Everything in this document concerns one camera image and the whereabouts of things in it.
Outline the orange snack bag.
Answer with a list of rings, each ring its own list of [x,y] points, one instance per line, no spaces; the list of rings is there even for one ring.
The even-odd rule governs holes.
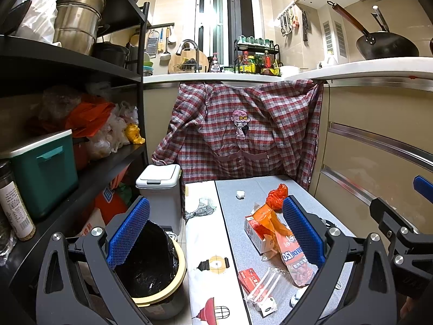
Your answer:
[[[252,217],[261,227],[270,231],[274,246],[295,285],[301,288],[309,284],[315,271],[290,228],[283,224],[274,210],[267,205],[258,208]]]

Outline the small red card packet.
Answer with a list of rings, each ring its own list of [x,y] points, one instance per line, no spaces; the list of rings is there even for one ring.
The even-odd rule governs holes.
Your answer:
[[[253,268],[239,271],[238,280],[248,294],[250,294],[261,281]]]

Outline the red white carton box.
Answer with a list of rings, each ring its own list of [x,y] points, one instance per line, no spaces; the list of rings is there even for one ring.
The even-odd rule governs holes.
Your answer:
[[[252,215],[245,217],[244,231],[260,255],[272,250],[273,240],[270,231],[258,223]]]

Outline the small white paper ball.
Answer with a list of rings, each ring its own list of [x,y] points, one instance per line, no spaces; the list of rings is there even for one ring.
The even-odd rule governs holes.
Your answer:
[[[238,190],[238,191],[236,192],[236,198],[237,198],[237,199],[239,199],[239,200],[243,200],[244,197],[245,197],[245,192],[244,192],[244,191],[242,191],[242,190]]]

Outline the orange plastic bag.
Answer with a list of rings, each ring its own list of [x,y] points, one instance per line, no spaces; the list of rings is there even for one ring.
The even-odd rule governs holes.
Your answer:
[[[272,210],[280,211],[283,208],[283,201],[288,197],[287,185],[281,183],[276,189],[271,190],[266,198],[266,205]]]

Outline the white pedal trash bin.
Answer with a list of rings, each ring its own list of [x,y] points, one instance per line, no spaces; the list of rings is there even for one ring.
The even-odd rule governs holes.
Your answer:
[[[177,236],[182,220],[180,177],[178,164],[152,164],[136,179],[136,188],[150,203],[150,220]]]

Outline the spice jar with label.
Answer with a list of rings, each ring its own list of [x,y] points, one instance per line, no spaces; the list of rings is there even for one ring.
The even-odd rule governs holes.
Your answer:
[[[36,227],[15,183],[9,161],[1,161],[1,207],[19,240],[28,241]]]

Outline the green storage box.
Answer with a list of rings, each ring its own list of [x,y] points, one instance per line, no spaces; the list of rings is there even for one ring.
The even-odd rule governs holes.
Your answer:
[[[12,172],[24,205],[39,219],[78,182],[72,130],[28,139],[1,151]]]

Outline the white plastic bags on shelf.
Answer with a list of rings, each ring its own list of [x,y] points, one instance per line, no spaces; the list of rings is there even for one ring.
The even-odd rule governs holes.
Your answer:
[[[91,159],[106,158],[126,145],[133,145],[124,133],[129,123],[139,127],[138,108],[122,101],[115,105],[106,124],[88,139],[86,150]]]

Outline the patterned white tablecloth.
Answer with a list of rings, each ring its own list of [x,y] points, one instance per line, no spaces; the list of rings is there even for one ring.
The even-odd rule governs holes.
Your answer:
[[[186,186],[185,217],[193,324],[249,324],[216,184],[212,180]]]

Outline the red plastic bag on shelf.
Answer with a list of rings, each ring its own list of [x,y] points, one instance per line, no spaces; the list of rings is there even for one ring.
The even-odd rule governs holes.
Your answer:
[[[73,138],[93,137],[106,124],[115,104],[102,97],[81,99],[65,119],[65,129],[72,130]]]

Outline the black wok pan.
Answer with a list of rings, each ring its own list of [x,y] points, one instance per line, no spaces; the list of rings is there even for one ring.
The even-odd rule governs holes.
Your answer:
[[[365,60],[377,60],[394,57],[418,57],[417,46],[406,37],[390,32],[388,24],[377,5],[372,8],[381,31],[369,32],[353,15],[339,4],[327,1],[332,9],[345,18],[363,35],[357,40],[356,47]]]

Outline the black metal shelf rack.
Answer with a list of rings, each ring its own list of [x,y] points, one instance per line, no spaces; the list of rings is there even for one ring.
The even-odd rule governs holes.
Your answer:
[[[1,0],[6,16],[16,0]],[[103,34],[129,27],[145,30],[147,8],[134,0],[106,0]],[[143,105],[142,77],[103,60],[34,40],[1,38],[1,144],[9,147],[37,136],[36,103],[44,92],[84,92],[93,83],[108,82],[115,90]],[[78,173],[78,183],[46,215],[36,219],[37,230],[19,242],[1,268],[1,322],[34,324],[40,265],[51,235],[77,233],[90,213],[91,201],[127,165],[145,163],[146,148],[129,145]]]

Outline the black spice rack with bottles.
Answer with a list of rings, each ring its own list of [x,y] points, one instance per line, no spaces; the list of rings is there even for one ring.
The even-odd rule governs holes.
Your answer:
[[[233,42],[235,73],[281,77],[280,46],[270,39],[239,36]]]

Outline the white bag on top shelf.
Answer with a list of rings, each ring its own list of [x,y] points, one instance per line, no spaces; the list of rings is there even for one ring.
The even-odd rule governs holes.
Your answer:
[[[27,0],[17,0],[14,6]],[[30,0],[29,10],[24,16],[17,31],[17,37],[38,42],[53,44],[55,34],[55,20],[57,18],[57,0]]]

